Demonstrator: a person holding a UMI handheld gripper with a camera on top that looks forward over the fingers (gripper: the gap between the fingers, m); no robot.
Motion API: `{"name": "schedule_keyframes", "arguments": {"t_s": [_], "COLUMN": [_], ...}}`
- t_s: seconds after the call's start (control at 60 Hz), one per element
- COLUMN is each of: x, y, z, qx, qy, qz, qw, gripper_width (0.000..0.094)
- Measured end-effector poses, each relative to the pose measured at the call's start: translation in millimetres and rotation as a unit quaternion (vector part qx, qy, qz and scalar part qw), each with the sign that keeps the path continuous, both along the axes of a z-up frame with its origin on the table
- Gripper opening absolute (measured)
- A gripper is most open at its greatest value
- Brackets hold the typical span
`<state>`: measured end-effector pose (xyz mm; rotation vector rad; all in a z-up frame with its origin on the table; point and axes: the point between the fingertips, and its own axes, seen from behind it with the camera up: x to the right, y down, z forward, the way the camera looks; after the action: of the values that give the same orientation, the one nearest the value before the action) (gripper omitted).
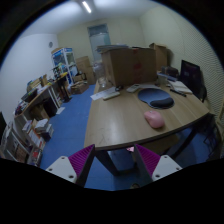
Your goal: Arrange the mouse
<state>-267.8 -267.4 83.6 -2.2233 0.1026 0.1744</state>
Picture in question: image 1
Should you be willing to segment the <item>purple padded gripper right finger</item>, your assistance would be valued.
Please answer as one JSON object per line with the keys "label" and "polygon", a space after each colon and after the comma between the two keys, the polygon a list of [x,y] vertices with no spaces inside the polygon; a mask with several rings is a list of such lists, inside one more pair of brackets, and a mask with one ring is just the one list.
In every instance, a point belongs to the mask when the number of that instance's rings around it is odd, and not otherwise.
{"label": "purple padded gripper right finger", "polygon": [[134,155],[144,186],[182,169],[168,155],[160,156],[138,144],[134,146]]}

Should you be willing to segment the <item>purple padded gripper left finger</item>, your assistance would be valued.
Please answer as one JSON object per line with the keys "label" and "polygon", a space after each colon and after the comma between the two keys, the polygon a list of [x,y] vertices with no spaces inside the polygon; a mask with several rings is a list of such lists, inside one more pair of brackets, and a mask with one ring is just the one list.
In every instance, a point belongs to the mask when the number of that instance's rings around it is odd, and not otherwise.
{"label": "purple padded gripper left finger", "polygon": [[61,156],[47,171],[84,187],[95,156],[95,145],[87,146],[69,157]]}

